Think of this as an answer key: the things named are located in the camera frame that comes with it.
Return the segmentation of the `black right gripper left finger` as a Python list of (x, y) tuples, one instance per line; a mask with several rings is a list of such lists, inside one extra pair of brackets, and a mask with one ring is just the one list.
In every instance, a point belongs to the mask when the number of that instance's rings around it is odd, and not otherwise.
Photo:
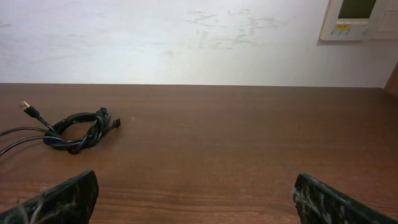
[(98, 195), (96, 174), (88, 170), (2, 212), (1, 223), (88, 224)]

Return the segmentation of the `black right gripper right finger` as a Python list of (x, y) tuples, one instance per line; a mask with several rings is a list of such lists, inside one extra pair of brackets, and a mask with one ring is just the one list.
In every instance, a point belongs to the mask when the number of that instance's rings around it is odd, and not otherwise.
[(397, 224), (308, 174), (297, 176), (293, 201), (300, 222), (305, 224)]

